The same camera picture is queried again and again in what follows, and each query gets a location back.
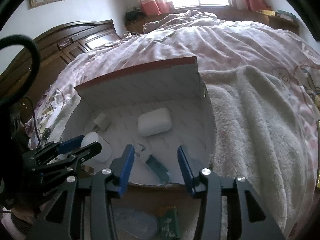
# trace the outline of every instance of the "bedspread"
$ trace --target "bedspread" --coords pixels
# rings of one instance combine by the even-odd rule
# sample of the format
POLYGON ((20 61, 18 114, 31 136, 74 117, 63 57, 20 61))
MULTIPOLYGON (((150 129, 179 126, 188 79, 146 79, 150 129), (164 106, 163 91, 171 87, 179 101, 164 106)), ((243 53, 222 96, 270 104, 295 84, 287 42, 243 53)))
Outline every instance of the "bedspread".
MULTIPOLYGON (((212 153, 211 165, 218 173, 233 176, 239 170, 239 166, 243 168, 243 166, 252 165, 248 163, 248 160, 252 158, 256 160, 259 154, 274 155, 277 153, 274 158, 275 162, 278 162, 276 159, 283 153, 284 160, 286 158, 288 160, 287 166, 282 166, 285 163, 284 160, 275 163, 276 168, 274 165, 263 167, 260 163, 253 170, 245 169, 246 174, 244 175, 266 200, 285 236, 290 235, 294 238, 304 226, 308 214, 313 210, 312 200, 318 165, 315 121, 320 114, 308 93, 313 92, 313 99, 318 98, 317 91, 314 90, 320 86, 318 84, 320 82, 320 55, 299 36, 289 31, 273 30, 269 26, 256 22, 226 22, 218 20, 214 14, 200 13, 195 10, 189 10, 185 14, 169 15, 160 22, 149 23, 144 27, 144 33, 144 35, 135 35, 80 54, 71 62, 60 73, 55 83, 46 92, 44 100, 40 101, 36 108, 37 126, 40 131, 43 131, 45 127, 51 127, 55 131, 52 139, 60 139, 64 125, 80 100, 74 90, 75 86, 133 65, 187 56, 197 56, 199 73, 208 86, 208 90, 211 87, 213 89, 211 91, 214 91, 210 97, 216 119, 219 117, 220 120, 232 123, 236 118, 234 114, 223 115, 223 111, 219 111, 214 101, 221 101, 224 97, 225 100, 231 100, 227 97, 226 91, 229 94, 241 95, 241 89, 246 89, 243 83, 246 79, 236 78, 232 82, 226 80, 223 90, 217 87, 221 85, 224 72, 234 71, 234 75, 240 76, 241 71, 243 73, 254 72, 253 76, 256 76, 257 79, 251 80, 248 84, 255 88, 259 80, 262 84, 267 84, 265 90, 276 90, 282 104, 281 106, 274 105, 272 111, 269 109, 270 112, 263 109, 264 115, 270 115, 264 121, 259 118, 262 105, 261 107, 256 105, 256 109, 250 109, 248 114, 256 113, 257 119, 254 119, 254 124, 249 125, 249 129, 259 127, 259 122, 261 122, 261 126, 264 127, 262 130, 268 133, 276 125, 275 122, 267 121, 272 120, 271 115, 277 113, 277 116, 281 117, 282 114, 288 114, 290 118, 287 121, 292 120, 292 125, 288 125, 286 121, 287 126, 282 132, 288 135, 289 130, 286 129, 289 127, 292 136, 279 138, 280 125, 277 127, 278 133, 266 134, 261 138, 270 139, 274 147, 289 143, 290 139, 293 141, 293 146, 282 145, 279 151, 283 152, 277 152, 277 148, 271 151, 270 145, 265 142, 269 146, 265 147, 262 152, 259 152, 259 149, 253 150, 251 145, 246 147, 249 149, 246 155, 229 157, 225 157, 226 153, 223 152, 223 149, 216 148, 215 154, 212 153), (306 74, 312 76, 314 86, 310 85, 306 74), (241 165, 237 166, 235 163, 239 161, 241 165), (223 171, 217 168, 215 166, 217 163, 221 165, 220 167, 229 165, 228 169, 223 171), (270 180, 275 183, 272 189, 264 187, 266 174, 271 176, 270 180), (276 207, 272 207, 273 201, 277 204, 276 207)), ((252 92, 252 95, 258 97, 257 93, 266 95, 261 86, 259 90, 252 92)), ((237 101, 238 107, 241 108, 241 104, 254 102, 251 99, 249 97, 247 102, 237 101)), ((31 120, 27 126, 31 136, 30 146, 35 147, 37 140, 31 120)), ((246 140, 245 136, 241 143, 250 143, 246 140)), ((226 145, 225 142, 230 141, 232 139, 226 126, 217 125, 216 147, 222 147, 226 145)))

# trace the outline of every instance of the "crumpled blanket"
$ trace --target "crumpled blanket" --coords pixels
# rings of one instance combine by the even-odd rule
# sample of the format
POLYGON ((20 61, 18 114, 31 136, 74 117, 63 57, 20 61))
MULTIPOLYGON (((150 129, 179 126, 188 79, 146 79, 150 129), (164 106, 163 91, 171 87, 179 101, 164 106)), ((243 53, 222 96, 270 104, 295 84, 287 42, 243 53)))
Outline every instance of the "crumpled blanket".
MULTIPOLYGON (((150 33, 79 55, 39 102, 37 127, 40 122, 53 124, 53 138, 59 140, 78 102, 73 87, 83 82, 146 62, 197 56, 219 129, 212 168, 223 175, 248 177, 285 235, 291 232, 293 239, 316 203, 312 204, 318 165, 315 121, 320 114, 305 91, 312 89, 305 74, 320 87, 320 55, 289 31, 189 14, 195 20, 176 24, 179 20, 168 16, 145 26, 159 28, 150 33), (234 107, 223 111, 226 102, 234 107)), ((30 136, 34 147, 34 131, 30 136)))

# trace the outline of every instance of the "open box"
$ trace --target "open box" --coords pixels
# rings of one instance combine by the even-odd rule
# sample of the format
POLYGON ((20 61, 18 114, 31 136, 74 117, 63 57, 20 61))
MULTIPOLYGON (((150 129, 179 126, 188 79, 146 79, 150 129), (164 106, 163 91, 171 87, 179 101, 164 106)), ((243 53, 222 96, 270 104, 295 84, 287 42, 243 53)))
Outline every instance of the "open box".
POLYGON ((184 181, 177 160, 177 149, 180 145, 186 145, 190 156, 203 167, 208 167, 215 143, 211 102, 198 73, 196 57, 132 66, 85 82, 75 89, 81 96, 81 101, 65 127, 62 140, 80 134, 86 135, 95 126, 93 120, 100 113, 106 114, 111 124, 98 134, 110 143, 112 156, 105 163, 91 159, 84 164, 98 172, 109 167, 114 158, 121 156, 127 144, 145 145, 167 168, 171 183, 162 185, 147 165, 136 158, 129 178, 129 190, 124 199, 115 202, 153 214, 156 214, 158 207, 177 205, 178 212, 184 214, 178 215, 179 224, 184 225, 182 235, 191 228, 191 231, 194 230, 199 205, 179 185, 184 184, 184 181), (156 135, 140 136, 137 129, 138 117, 162 107, 167 107, 170 111, 172 128, 156 135), (143 197, 136 196, 142 192, 152 199, 146 201, 143 197), (169 193, 179 197, 172 195, 175 200, 170 200, 169 193))

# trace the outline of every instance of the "wooden surface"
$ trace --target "wooden surface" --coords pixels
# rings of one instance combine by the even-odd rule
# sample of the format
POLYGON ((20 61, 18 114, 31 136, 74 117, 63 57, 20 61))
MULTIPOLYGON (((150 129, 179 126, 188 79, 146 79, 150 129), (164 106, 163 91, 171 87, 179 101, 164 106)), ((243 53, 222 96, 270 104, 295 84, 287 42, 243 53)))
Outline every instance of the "wooden surface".
MULTIPOLYGON (((214 13, 218 19, 226 21, 253 21, 260 22, 272 27, 273 29, 289 30, 299 35, 299 25, 289 20, 282 19, 277 16, 267 16, 258 12, 251 12, 246 10, 238 10, 234 8, 215 8, 215 7, 192 7, 187 9, 176 9, 174 13, 184 13, 189 9, 195 9, 200 12, 214 13)), ((129 32, 142 33, 143 25, 153 21, 160 21, 168 14, 154 15, 145 17, 137 21, 131 21, 126 24, 129 32)))
MULTIPOLYGON (((113 20, 73 22, 41 34, 34 39, 40 51, 40 70, 26 96, 36 105, 60 72, 79 54, 120 38, 114 29, 113 20)), ((30 53, 23 49, 0 76, 1 98, 11 95, 24 83, 30 73, 30 66, 30 53)), ((22 121, 26 122, 32 112, 29 103, 26 102, 24 106, 23 103, 22 99, 20 114, 22 121)))

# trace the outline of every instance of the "white fleece blanket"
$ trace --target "white fleece blanket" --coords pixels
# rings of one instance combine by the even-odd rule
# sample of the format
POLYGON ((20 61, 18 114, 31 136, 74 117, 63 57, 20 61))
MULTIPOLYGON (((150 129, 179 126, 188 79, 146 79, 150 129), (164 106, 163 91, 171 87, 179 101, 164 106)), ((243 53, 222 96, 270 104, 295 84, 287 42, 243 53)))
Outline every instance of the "white fleece blanket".
POLYGON ((39 102, 37 127, 56 128, 53 138, 60 138, 79 101, 76 85, 133 65, 197 56, 217 126, 213 170, 246 176, 285 236, 294 238, 313 209, 319 111, 303 86, 310 87, 306 72, 320 86, 320 55, 289 31, 195 10, 151 23, 145 32, 71 62, 39 102))

